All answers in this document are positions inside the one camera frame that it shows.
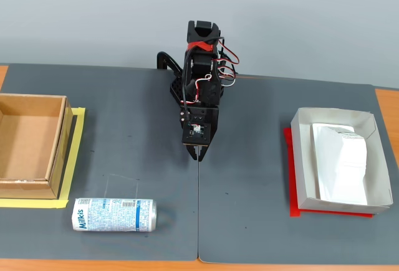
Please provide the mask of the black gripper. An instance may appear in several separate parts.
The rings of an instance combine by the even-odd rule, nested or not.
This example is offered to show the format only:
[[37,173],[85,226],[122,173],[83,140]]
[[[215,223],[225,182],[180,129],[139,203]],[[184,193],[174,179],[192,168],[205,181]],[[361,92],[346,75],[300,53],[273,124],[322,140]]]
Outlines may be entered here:
[[[188,106],[188,113],[183,116],[184,143],[210,143],[218,128],[218,107]],[[202,162],[209,146],[198,147],[198,161]],[[197,159],[196,145],[186,145],[193,159]]]

